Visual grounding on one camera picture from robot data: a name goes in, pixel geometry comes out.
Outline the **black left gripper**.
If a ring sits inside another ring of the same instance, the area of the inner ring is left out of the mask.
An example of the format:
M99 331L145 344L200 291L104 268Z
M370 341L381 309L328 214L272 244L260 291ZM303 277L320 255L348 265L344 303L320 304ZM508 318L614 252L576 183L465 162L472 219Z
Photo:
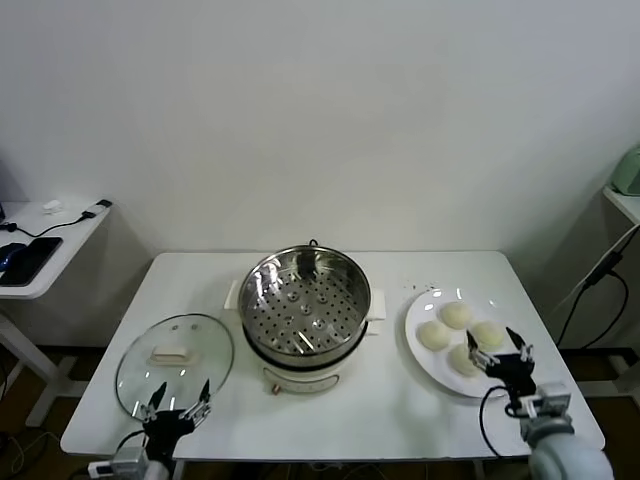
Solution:
M198 400L187 410L158 411L166 393L167 383L163 382L144 404L138 402L133 416L143 423L147 437L146 454L149 459L172 459L178 441L194 432L211 412L210 381L207 380Z

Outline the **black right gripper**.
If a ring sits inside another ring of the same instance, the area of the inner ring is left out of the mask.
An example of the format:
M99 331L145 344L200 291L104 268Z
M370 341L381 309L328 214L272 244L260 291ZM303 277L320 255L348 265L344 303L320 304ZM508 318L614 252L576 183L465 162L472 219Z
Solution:
M535 368L533 345L526 343L510 327L506 328L506 332L516 352L493 356L481 350L472 333L467 330L469 360L476 368L485 371L488 377L502 381L510 399L533 395L536 392L536 384L532 378Z

